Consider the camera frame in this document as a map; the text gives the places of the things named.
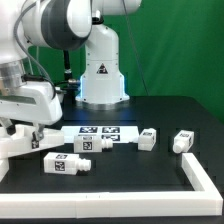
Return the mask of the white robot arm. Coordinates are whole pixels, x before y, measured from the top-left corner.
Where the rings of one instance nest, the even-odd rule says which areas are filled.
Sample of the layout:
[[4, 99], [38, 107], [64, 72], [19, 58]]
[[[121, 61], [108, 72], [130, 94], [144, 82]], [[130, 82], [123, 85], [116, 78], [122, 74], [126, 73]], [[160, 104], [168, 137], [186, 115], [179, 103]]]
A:
[[129, 100], [119, 71], [118, 36], [103, 24], [105, 15], [137, 11], [142, 0], [0, 0], [0, 128], [14, 120], [30, 122], [32, 137], [43, 138], [46, 125], [62, 117], [56, 89], [47, 72], [25, 72], [37, 60], [28, 48], [86, 50], [78, 102], [113, 107]]

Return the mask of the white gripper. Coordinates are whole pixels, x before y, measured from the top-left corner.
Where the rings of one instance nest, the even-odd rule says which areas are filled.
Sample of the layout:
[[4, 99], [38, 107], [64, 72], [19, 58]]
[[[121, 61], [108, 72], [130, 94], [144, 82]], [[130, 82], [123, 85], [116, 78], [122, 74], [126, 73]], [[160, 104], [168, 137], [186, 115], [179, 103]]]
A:
[[15, 88], [9, 96], [0, 96], [0, 124], [9, 135], [14, 133], [10, 119], [32, 122], [35, 127], [33, 139], [41, 141], [44, 125], [56, 123], [61, 116], [58, 96], [49, 82], [29, 81]]

